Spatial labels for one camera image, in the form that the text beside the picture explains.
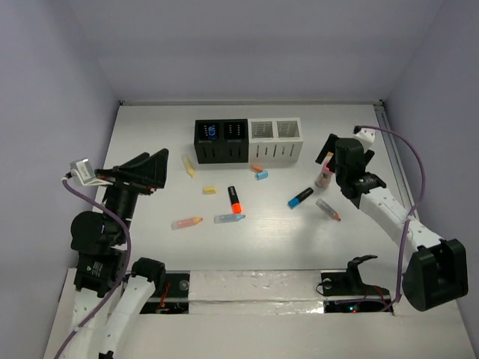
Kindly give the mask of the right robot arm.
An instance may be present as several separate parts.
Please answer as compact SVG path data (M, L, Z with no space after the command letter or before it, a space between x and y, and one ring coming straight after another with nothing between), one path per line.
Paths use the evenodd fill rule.
M351 138L330 134L316 162L332 154L328 168L341 194L373 219L399 248L396 293L392 305L405 298L418 311L438 307L469 292L467 256L458 239L444 239L425 227L398 203L386 183L367 171L376 127L356 126Z

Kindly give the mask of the pink glue stick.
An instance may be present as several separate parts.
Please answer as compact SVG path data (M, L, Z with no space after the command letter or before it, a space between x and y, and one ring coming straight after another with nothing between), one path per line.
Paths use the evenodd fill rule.
M329 159L327 159L324 161L321 172L316 178L316 186L323 189L328 188L333 175L334 173L329 169Z

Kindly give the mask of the blue black highlighter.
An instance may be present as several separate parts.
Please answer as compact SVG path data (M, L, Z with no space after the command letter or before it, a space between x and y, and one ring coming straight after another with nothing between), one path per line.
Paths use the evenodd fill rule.
M314 190L311 187L307 187L305 190L301 191L295 197L287 202L287 205L290 209L296 208L301 202L306 198L311 196L314 193Z

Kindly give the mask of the yellow pencil-shaped pen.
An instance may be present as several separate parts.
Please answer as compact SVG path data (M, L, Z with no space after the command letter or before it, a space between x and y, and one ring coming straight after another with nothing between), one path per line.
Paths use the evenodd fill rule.
M192 163L187 155L182 156L183 165L185 167L186 173L193 178L195 175L195 169L192 167Z

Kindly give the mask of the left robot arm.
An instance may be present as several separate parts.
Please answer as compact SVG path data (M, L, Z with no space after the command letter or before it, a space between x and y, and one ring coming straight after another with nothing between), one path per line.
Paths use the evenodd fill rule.
M56 358L118 358L133 321L152 295L163 292L165 264L130 261L130 226L141 195L165 186L169 151L141 153L122 165L94 169L87 159L70 163L62 184L93 206L72 221L76 264L70 333Z

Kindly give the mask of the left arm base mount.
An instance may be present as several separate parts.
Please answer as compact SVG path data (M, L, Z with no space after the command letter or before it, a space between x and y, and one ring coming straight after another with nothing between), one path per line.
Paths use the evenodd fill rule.
M161 292L155 292L144 304L140 314L188 314L189 271L169 271Z

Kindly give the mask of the orange black highlighter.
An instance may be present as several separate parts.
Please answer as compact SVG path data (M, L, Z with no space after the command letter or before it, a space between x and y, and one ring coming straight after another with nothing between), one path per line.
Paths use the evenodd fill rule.
M234 186L228 187L228 195L231 202L233 214L242 214L242 206L240 204L237 190Z

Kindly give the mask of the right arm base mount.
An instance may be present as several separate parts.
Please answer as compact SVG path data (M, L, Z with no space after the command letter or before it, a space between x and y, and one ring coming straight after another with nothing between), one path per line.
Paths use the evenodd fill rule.
M388 289L366 284L361 278L359 266L375 260L377 256L368 254L354 257L345 269L329 269L320 272L320 281L315 291L323 298L325 313L378 313L393 310Z

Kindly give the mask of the yellow pen cap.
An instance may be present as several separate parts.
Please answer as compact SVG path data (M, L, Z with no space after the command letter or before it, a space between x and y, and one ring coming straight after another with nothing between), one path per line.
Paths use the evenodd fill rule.
M203 193L204 194L215 194L216 193L216 188L215 187L204 187L203 188Z

